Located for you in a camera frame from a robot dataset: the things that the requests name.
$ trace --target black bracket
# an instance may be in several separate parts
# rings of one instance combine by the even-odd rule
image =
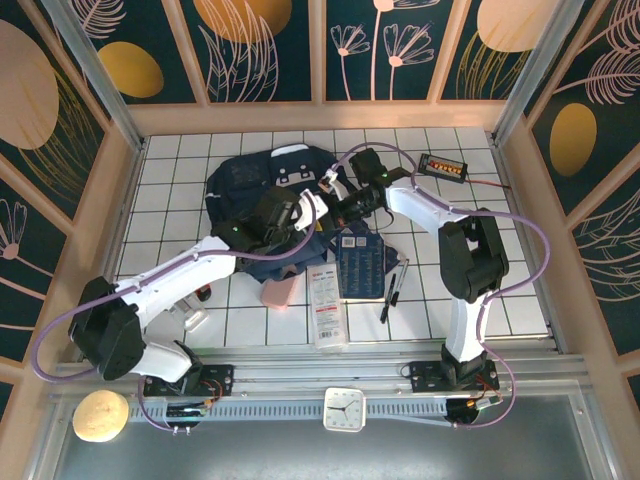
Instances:
[[[181,394],[174,387],[157,377],[147,377],[144,386],[145,397],[211,397],[211,388],[216,397],[228,397],[233,389],[233,365],[203,365],[196,385],[188,393]]]
[[[413,393],[437,393],[452,391],[482,391],[484,385],[478,382],[475,377],[467,384],[451,385],[451,383],[442,374],[441,362],[434,360],[430,362],[411,362],[406,365],[409,372],[404,376],[411,380],[411,388]],[[487,385],[495,390],[500,389],[498,380],[498,372],[496,365],[492,360],[485,362],[484,368],[478,373]]]

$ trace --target leaf illustration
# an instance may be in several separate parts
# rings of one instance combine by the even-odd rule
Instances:
[[[267,22],[256,17],[246,3],[246,20],[231,0],[222,0],[217,5],[208,0],[203,6],[217,32],[210,35],[199,27],[209,49],[207,89],[211,99],[255,102],[269,95],[270,101],[278,86],[279,68],[275,40]]]
[[[609,45],[618,52],[640,48],[640,0],[618,1],[605,32]]]
[[[640,87],[640,49],[605,53],[593,64],[587,78],[557,88],[553,93],[583,84],[589,100],[594,103],[624,104],[624,99],[633,96]]]
[[[71,5],[90,38],[109,38],[127,14],[124,0],[71,0]]]

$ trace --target black pen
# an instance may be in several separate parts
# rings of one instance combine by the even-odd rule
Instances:
[[[389,285],[389,291],[387,292],[387,298],[384,301],[384,307],[380,314],[380,323],[387,323],[387,316],[389,315],[389,305],[391,304],[391,297],[393,296],[393,287],[396,284],[396,274],[391,277],[391,284]]]
[[[400,289],[402,288],[402,284],[404,282],[404,277],[407,274],[407,268],[409,267],[409,259],[407,258],[402,264],[402,270],[400,271],[400,278],[398,279],[398,286],[396,287],[396,291],[393,292],[393,296],[391,297],[391,306],[395,307],[398,303],[398,297],[400,296]]]

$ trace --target white clock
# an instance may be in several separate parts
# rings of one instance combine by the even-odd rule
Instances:
[[[328,388],[322,423],[327,430],[356,433],[367,418],[367,399],[355,388]]]

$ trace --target grid tile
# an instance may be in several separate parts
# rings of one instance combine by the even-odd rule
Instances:
[[[314,147],[324,148],[329,152],[336,151],[336,141],[333,130],[307,130],[304,132],[304,143]]]
[[[464,161],[469,164],[469,173],[495,173],[496,164],[493,161],[491,150],[463,150]]]
[[[209,162],[209,157],[206,155],[205,153],[204,157],[178,159],[173,183],[204,182],[207,175],[207,163]]]
[[[547,325],[536,297],[506,297],[504,305],[514,335],[547,333]]]
[[[273,148],[282,147],[285,145],[294,145],[296,143],[303,143],[303,132],[275,132],[273,134]]]
[[[140,184],[171,183],[176,168],[175,158],[162,158],[144,162]]]
[[[214,133],[211,135],[210,157],[240,155],[241,133]]]
[[[416,247],[411,233],[384,233],[384,243],[395,248],[401,258],[408,258],[409,265],[417,265]]]
[[[428,150],[424,128],[396,128],[398,147],[403,150]]]
[[[227,347],[265,345],[267,309],[230,308],[227,315]]]
[[[396,143],[396,131],[393,128],[367,128],[364,131],[367,142]]]
[[[264,286],[247,273],[236,273],[231,277],[230,307],[261,307]]]
[[[425,302],[399,302],[395,308],[390,308],[389,327],[391,340],[431,338]]]
[[[480,127],[456,128],[460,148],[489,148],[487,134]]]
[[[502,183],[497,173],[471,174],[469,180],[479,180],[486,182]],[[506,198],[504,189],[493,185],[483,185],[472,183],[473,195],[476,200],[504,200]]]
[[[336,130],[336,151],[346,152],[364,142],[364,130]]]
[[[431,148],[435,155],[466,161],[472,180],[499,181],[481,129],[326,130],[154,137],[136,193],[134,212],[130,216],[118,277],[148,271],[156,263],[174,258],[209,234],[211,224],[203,202],[204,181],[230,156],[300,141],[331,152],[344,152],[365,138],[391,144],[397,142],[415,161]],[[378,154],[389,169],[410,168],[406,159],[395,152],[380,149]],[[454,202],[459,208],[485,207],[509,212],[501,188],[475,183],[459,185],[424,175],[419,175],[417,181],[421,187]],[[372,229],[380,228],[385,241],[401,256],[410,259],[410,267],[398,305],[390,309],[386,325],[379,321],[381,303],[342,307],[348,319],[351,341],[444,338],[451,319],[451,300],[440,278],[437,239],[400,214],[395,214],[395,220],[389,225],[391,217],[382,209],[366,221]],[[527,278],[529,270],[513,222],[503,218],[498,218],[497,222],[510,260],[510,273],[503,281],[505,287]],[[400,269],[396,268],[394,272],[398,273]],[[387,275],[387,283],[392,273]],[[185,338],[194,348],[313,343],[306,276],[299,277],[286,311],[266,309],[260,301],[262,289],[262,284],[246,274],[217,280],[212,284],[211,298],[204,303],[210,318],[195,332],[185,334],[180,322],[167,313],[152,322],[147,335],[162,341]],[[487,324],[488,336],[547,334],[532,286],[493,302]]]
[[[349,304],[349,340],[377,342],[389,340],[389,327],[380,322],[384,303]]]
[[[185,344],[191,348],[224,347],[224,333],[227,326],[227,311],[208,310],[209,318],[193,332],[187,332]]]
[[[182,135],[178,157],[206,157],[210,144],[211,134]]]
[[[165,212],[133,213],[127,232],[127,242],[153,242],[162,238]]]
[[[300,345],[307,343],[307,307],[286,310],[269,309],[267,345]]]
[[[171,185],[140,185],[136,195],[134,212],[166,211]]]
[[[198,210],[204,205],[204,183],[174,183],[169,210]]]
[[[269,150],[272,145],[273,133],[271,132],[244,133],[240,152],[243,154],[261,152]]]
[[[168,212],[162,241],[196,240],[200,224],[200,210],[187,212]]]
[[[431,150],[452,150],[460,148],[453,128],[426,128]]]
[[[176,158],[180,145],[180,135],[151,137],[147,158]]]

